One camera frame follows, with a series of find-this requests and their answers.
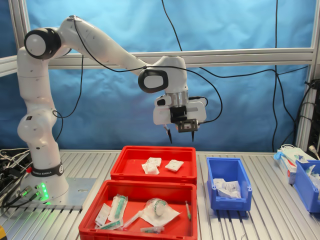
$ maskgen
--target robot logo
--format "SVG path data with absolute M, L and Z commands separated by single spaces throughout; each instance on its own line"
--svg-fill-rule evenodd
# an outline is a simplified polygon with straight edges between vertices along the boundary
M 59 167 L 59 173 L 63 173 L 64 172 L 64 167 L 61 165 L 60 167 Z

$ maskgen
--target aluminum frame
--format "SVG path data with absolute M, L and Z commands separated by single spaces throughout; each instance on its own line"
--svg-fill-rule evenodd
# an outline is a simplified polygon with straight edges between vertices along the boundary
M 8 0 L 11 21 L 17 49 L 23 47 L 24 37 L 30 31 L 30 22 L 26 0 Z M 184 58 L 188 68 L 221 67 L 221 66 L 255 66 L 255 65 L 309 65 L 307 82 L 320 77 L 319 34 L 320 34 L 320 0 L 316 0 L 311 47 L 307 48 L 261 48 L 261 49 L 228 49 L 205 51 L 170 51 L 170 52 L 135 52 L 135 56 L 149 64 L 155 63 L 163 55 L 176 55 Z M 80 53 L 69 53 L 50 61 L 50 69 L 80 69 Z M 0 58 L 0 77 L 17 71 L 16 56 Z M 119 68 L 108 64 L 110 68 Z M 84 59 L 84 68 L 103 68 L 89 58 Z M 316 91 L 311 90 L 306 101 L 315 102 Z M 305 104 L 302 114 L 312 118 L 313 105 Z M 311 123 L 303 118 L 298 126 L 296 144 L 307 150 Z

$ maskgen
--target green led light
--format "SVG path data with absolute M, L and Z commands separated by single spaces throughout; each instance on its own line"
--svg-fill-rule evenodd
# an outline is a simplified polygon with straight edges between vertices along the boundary
M 41 186 L 42 186 L 42 191 L 43 191 L 44 196 L 45 196 L 45 198 L 43 198 L 42 201 L 45 201 L 45 200 L 47 200 L 49 198 L 49 195 L 47 193 L 46 185 L 43 182 L 41 183 Z

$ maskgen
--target sterile packaging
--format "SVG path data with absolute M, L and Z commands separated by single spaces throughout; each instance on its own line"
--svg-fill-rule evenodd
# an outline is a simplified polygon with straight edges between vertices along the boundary
M 120 228 L 124 224 L 123 219 L 119 219 L 117 221 L 108 222 L 107 224 L 104 224 L 100 229 L 105 230 L 115 230 L 117 228 Z
M 213 184 L 215 185 L 219 197 L 240 199 L 241 188 L 238 181 L 225 181 L 223 178 L 214 178 Z
M 173 172 L 177 172 L 179 170 L 179 168 L 182 166 L 182 164 L 184 164 L 183 161 L 178 161 L 178 160 L 174 160 L 172 159 L 168 165 L 165 166 L 166 169 L 169 169 Z
M 217 189 L 222 189 L 222 184 L 226 181 L 223 178 L 215 178 L 213 179 L 213 184 L 216 186 Z
M 99 227 L 104 225 L 108 219 L 109 213 L 110 213 L 111 207 L 109 207 L 107 204 L 103 204 L 101 207 L 101 210 L 98 214 L 98 216 L 95 219 L 95 224 L 97 224 Z
M 230 192 L 224 188 L 217 188 L 219 197 L 230 198 L 230 199 L 240 199 L 241 195 L 238 191 Z
M 161 157 L 149 157 L 146 164 L 154 163 L 157 167 L 161 165 Z
M 111 211 L 108 220 L 115 222 L 124 217 L 125 209 L 128 203 L 128 197 L 117 194 L 112 201 Z
M 164 231 L 165 228 L 163 226 L 151 226 L 151 227 L 144 227 L 141 228 L 140 231 L 142 233 L 146 233 L 146 234 L 159 234 L 162 231 Z
M 314 176 L 310 175 L 310 180 L 313 183 L 313 185 L 318 189 L 320 192 L 320 180 L 315 178 Z
M 311 176 L 315 177 L 316 179 L 320 180 L 320 174 L 319 173 L 311 173 Z
M 274 160 L 278 163 L 288 184 L 294 184 L 296 180 L 297 166 L 295 162 L 289 160 L 281 151 L 273 156 Z
M 312 173 L 312 170 L 314 169 L 316 165 L 312 165 L 310 166 L 307 170 L 305 170 L 305 173 L 308 177 L 310 177 L 311 173 Z
M 142 168 L 145 174 L 158 175 L 160 173 L 154 162 L 142 164 Z
M 308 163 L 308 160 L 316 160 L 312 156 L 302 151 L 301 148 L 294 147 L 290 144 L 282 145 L 278 151 L 282 152 L 286 156 L 286 158 L 294 164 L 296 164 L 296 160 L 302 164 Z
M 130 218 L 128 221 L 125 222 L 121 230 L 126 230 L 127 227 L 129 227 L 135 220 L 137 220 L 141 215 L 144 213 L 144 211 L 138 211 L 132 218 Z
M 160 198 L 153 198 L 147 201 L 141 218 L 157 227 L 166 225 L 179 214 L 166 201 Z

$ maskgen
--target blue object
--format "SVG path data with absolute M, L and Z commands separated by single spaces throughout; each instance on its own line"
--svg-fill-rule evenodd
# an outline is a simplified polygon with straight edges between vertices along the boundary
M 320 201 L 318 200 L 319 191 L 306 174 L 306 169 L 312 165 L 315 165 L 312 171 L 320 173 L 320 161 L 309 160 L 309 163 L 295 162 L 296 174 L 294 187 L 307 211 L 310 213 L 320 213 Z
M 213 210 L 250 211 L 252 188 L 240 158 L 207 157 L 208 180 L 206 182 Z M 214 179 L 226 182 L 238 181 L 242 198 L 226 198 L 218 196 Z
M 59 27 L 69 15 L 77 15 L 101 28 L 129 52 L 179 51 L 172 27 L 160 0 L 98 1 L 27 0 L 31 29 Z M 185 1 L 165 0 L 168 15 L 177 31 L 182 49 L 221 50 L 273 48 L 275 46 L 274 0 L 263 1 Z M 278 6 L 278 48 L 310 47 L 315 0 L 282 0 Z M 0 57 L 16 55 L 8 1 L 0 1 Z M 241 75 L 267 66 L 206 67 L 221 75 Z M 303 65 L 279 65 L 278 73 Z M 194 147 L 198 151 L 270 152 L 275 119 L 272 108 L 275 75 L 257 75 L 220 79 L 199 68 L 190 68 L 211 81 L 221 94 L 223 112 L 212 123 L 203 124 L 192 142 L 190 133 L 177 133 L 169 126 L 175 146 Z M 297 114 L 303 97 L 308 69 L 280 75 L 285 103 L 292 116 Z M 56 109 L 67 116 L 74 109 L 80 90 L 80 69 L 51 69 L 50 88 Z M 214 89 L 203 79 L 188 73 L 190 96 L 205 96 L 207 120 L 220 111 Z M 27 109 L 20 97 L 17 74 L 0 79 L 0 146 L 18 148 L 27 145 L 19 138 L 17 127 Z M 125 145 L 171 146 L 162 126 L 153 123 L 154 101 L 163 91 L 147 94 L 130 72 L 84 69 L 79 104 L 63 123 L 58 139 L 60 149 L 122 149 Z M 275 111 L 278 128 L 275 148 L 292 131 L 293 123 L 276 88 Z M 61 119 L 52 133 L 57 137 Z

